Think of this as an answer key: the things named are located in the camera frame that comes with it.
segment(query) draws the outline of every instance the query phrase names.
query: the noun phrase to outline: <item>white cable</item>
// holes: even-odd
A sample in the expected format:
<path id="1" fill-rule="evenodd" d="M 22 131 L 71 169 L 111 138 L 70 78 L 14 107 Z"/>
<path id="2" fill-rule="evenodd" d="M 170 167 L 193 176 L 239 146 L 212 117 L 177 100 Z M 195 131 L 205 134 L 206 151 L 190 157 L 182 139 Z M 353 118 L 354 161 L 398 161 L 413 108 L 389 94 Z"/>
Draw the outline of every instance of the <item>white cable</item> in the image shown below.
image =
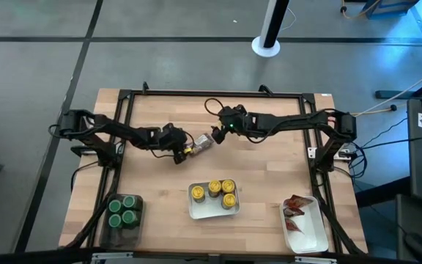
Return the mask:
<path id="1" fill-rule="evenodd" d="M 393 96 L 392 98 L 387 99 L 387 100 L 385 100 L 385 101 L 383 101 L 383 102 L 381 102 L 381 103 L 377 104 L 376 106 L 372 106 L 370 109 L 367 109 L 367 110 L 365 110 L 365 111 L 362 111 L 361 113 L 359 113 L 359 114 L 355 115 L 355 117 L 359 117 L 360 115 L 365 114 L 366 112 L 371 111 L 372 109 L 375 109 L 375 108 L 377 108 L 377 107 L 379 107 L 379 106 L 383 105 L 384 103 L 388 103 L 388 102 L 390 102 L 390 101 L 394 100 L 394 99 L 395 99 L 395 98 L 397 98 L 398 96 L 403 95 L 405 92 L 410 91 L 411 89 L 413 89 L 415 86 L 417 86 L 417 85 L 418 85 L 418 84 L 420 84 L 421 82 L 422 82 L 422 79 L 421 79 L 421 80 L 419 80 L 419 81 L 417 81 L 415 84 L 413 84 L 410 88 L 406 89 L 405 91 L 400 92 L 399 94 L 397 94 L 397 95 Z"/>
<path id="2" fill-rule="evenodd" d="M 279 32 L 282 32 L 283 30 L 290 28 L 292 25 L 294 25 L 294 23 L 296 23 L 296 20 L 297 20 L 296 15 L 294 14 L 294 12 L 289 7 L 287 9 L 291 12 L 292 16 L 294 17 L 294 20 L 291 22 L 291 24 L 289 26 L 282 28 L 282 29 L 279 29 Z"/>

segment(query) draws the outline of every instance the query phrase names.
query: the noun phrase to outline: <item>yellow can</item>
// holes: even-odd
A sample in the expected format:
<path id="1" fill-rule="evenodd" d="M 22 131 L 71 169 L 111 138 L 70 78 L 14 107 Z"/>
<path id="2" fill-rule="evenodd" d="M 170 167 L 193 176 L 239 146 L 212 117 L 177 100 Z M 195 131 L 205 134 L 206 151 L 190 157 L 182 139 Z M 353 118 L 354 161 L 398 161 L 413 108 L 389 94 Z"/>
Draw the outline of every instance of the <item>yellow can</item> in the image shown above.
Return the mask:
<path id="1" fill-rule="evenodd" d="M 191 196 L 195 200 L 195 202 L 203 202 L 204 201 L 204 188 L 201 186 L 195 186 L 191 189 Z"/>
<path id="2" fill-rule="evenodd" d="M 223 197 L 222 206 L 224 209 L 228 210 L 231 209 L 236 203 L 235 195 L 233 194 L 226 194 Z"/>
<path id="3" fill-rule="evenodd" d="M 216 198 L 219 196 L 220 192 L 221 182 L 219 180 L 211 180 L 210 183 L 208 183 L 208 194 L 210 194 L 211 197 Z"/>
<path id="4" fill-rule="evenodd" d="M 233 180 L 225 180 L 222 184 L 223 193 L 230 194 L 235 190 L 235 183 Z"/>

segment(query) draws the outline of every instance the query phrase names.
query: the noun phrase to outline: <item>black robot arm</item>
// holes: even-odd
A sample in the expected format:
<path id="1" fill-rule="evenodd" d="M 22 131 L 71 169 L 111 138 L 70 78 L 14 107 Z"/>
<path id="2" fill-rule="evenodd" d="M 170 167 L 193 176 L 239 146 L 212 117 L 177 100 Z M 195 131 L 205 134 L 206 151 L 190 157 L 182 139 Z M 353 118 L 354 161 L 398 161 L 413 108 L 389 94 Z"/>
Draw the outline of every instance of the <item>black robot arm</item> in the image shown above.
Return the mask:
<path id="1" fill-rule="evenodd" d="M 162 129 L 132 128 L 103 114 L 93 114 L 87 110 L 69 110 L 62 115 L 59 137 L 83 142 L 86 147 L 97 153 L 99 166 L 115 167 L 119 163 L 116 145 L 104 142 L 96 133 L 107 133 L 126 139 L 141 150 L 170 150 L 174 154 L 176 164 L 186 159 L 187 133 L 181 128 L 175 128 L 172 123 Z"/>
<path id="2" fill-rule="evenodd" d="M 322 172 L 333 171 L 333 157 L 345 143 L 356 139 L 356 118 L 335 109 L 324 109 L 311 114 L 277 117 L 272 114 L 247 112 L 242 105 L 224 106 L 219 113 L 219 127 L 212 128 L 213 139 L 220 144 L 227 133 L 246 136 L 253 143 L 263 142 L 281 131 L 320 129 L 329 137 L 327 143 L 316 149 L 313 167 Z M 262 138 L 254 141 L 251 138 Z"/>

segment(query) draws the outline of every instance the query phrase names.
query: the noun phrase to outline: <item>concrete floor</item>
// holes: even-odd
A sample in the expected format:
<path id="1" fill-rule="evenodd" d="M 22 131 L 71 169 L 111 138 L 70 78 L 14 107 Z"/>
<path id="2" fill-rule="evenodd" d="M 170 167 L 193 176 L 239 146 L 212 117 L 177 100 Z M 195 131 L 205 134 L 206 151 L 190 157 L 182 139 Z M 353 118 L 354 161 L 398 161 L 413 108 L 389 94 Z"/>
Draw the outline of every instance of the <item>concrete floor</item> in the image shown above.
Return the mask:
<path id="1" fill-rule="evenodd" d="M 0 36 L 86 35 L 95 0 L 0 0 Z M 254 37 L 261 29 L 261 0 L 115 0 L 103 3 L 94 37 Z M 297 21 L 283 37 L 422 38 L 417 19 L 347 20 L 337 1 L 293 0 Z M 349 13 L 362 9 L 349 4 Z M 422 17 L 422 0 L 417 9 Z M 286 15 L 284 25 L 292 17 Z M 81 43 L 0 43 L 0 252 L 17 240 L 23 212 L 70 85 Z M 92 110 L 99 88 L 213 89 L 332 93 L 342 111 L 378 103 L 378 89 L 402 90 L 422 77 L 422 45 L 282 43 L 272 59 L 257 57 L 250 43 L 91 43 L 71 108 Z M 406 117 L 406 109 L 358 119 L 359 144 Z M 378 142 L 407 137 L 406 123 Z M 78 158 L 62 141 L 53 163 L 28 250 L 57 247 Z M 369 150 L 364 188 L 409 174 L 407 144 Z M 388 217 L 392 204 L 378 209 Z M 394 257 L 390 223 L 362 209 L 371 253 Z"/>

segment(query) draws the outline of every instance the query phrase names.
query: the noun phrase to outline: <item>pole base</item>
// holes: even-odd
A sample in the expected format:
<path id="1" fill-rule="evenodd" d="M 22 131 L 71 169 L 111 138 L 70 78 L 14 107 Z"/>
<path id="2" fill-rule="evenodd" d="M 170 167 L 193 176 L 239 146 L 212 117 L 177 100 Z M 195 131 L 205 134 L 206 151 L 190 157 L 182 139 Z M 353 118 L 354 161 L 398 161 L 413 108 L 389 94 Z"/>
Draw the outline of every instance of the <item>pole base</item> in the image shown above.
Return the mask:
<path id="1" fill-rule="evenodd" d="M 270 58 L 272 56 L 276 56 L 276 54 L 279 53 L 281 47 L 277 40 L 275 42 L 275 45 L 272 48 L 260 47 L 260 37 L 256 37 L 252 41 L 252 49 L 253 49 L 253 52 L 255 52 L 257 55 L 265 57 L 265 58 Z"/>

